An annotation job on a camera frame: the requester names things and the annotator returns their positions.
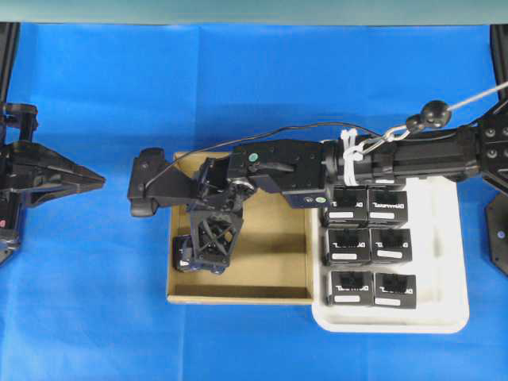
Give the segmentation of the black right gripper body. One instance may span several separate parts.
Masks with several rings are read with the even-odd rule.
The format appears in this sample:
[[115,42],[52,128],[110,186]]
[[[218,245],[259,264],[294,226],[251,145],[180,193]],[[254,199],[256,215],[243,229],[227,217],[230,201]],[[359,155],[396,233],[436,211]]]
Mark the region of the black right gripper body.
[[198,183],[197,200],[187,206],[187,212],[197,210],[233,213],[243,216],[243,204],[253,196],[257,187],[247,179],[230,179],[229,157],[207,158],[194,173]]

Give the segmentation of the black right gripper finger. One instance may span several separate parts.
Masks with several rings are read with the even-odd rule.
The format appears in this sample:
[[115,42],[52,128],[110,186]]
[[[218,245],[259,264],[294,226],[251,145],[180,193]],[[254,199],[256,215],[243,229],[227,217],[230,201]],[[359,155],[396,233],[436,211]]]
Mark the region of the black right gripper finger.
[[208,260],[206,253],[207,247],[212,238],[211,230],[207,221],[207,212],[191,211],[190,212],[190,234],[192,241],[192,263],[193,267],[199,270],[212,270],[213,264]]
[[215,213],[212,216],[212,233],[215,239],[215,247],[219,252],[218,264],[214,265],[213,273],[222,274],[230,265],[231,255],[242,225],[242,214],[227,212]]

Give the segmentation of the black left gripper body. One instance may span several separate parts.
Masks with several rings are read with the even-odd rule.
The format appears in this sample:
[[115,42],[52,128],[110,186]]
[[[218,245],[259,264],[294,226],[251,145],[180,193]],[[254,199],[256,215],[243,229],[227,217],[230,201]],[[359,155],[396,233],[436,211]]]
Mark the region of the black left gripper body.
[[27,207],[67,196],[67,158],[25,140],[6,146],[6,193],[18,194]]

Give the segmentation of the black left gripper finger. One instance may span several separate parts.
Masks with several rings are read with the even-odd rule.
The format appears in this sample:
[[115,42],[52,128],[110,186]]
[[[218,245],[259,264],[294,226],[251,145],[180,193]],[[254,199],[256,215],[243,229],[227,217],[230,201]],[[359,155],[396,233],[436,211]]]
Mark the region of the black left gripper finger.
[[63,187],[60,197],[98,190],[106,183],[104,177],[64,156],[59,158],[59,172]]

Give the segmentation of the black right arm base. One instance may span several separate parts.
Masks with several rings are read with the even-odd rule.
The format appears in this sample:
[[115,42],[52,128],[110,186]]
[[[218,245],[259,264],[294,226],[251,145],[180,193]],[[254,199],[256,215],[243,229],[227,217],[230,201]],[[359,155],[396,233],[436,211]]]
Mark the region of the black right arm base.
[[499,193],[486,207],[490,259],[507,275],[507,196]]

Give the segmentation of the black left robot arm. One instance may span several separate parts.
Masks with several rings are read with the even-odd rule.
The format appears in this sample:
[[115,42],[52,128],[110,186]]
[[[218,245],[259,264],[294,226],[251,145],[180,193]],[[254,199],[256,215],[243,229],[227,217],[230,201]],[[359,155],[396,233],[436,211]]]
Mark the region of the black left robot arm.
[[22,211],[94,191],[106,179],[58,152],[33,142],[37,108],[1,104],[1,263],[21,244]]

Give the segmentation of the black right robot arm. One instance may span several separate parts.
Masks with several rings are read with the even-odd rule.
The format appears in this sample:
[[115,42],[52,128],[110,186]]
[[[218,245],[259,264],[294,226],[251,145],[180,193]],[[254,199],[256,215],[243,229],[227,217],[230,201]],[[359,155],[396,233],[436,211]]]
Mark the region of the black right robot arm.
[[188,206],[190,236],[175,266],[222,273],[243,223],[244,202],[258,190],[281,194],[293,208],[331,210],[349,187],[442,176],[460,182],[476,175],[507,189],[507,104],[498,103],[471,124],[443,130],[444,102],[428,103],[398,137],[356,136],[322,143],[272,140],[242,144],[226,157],[207,159]]

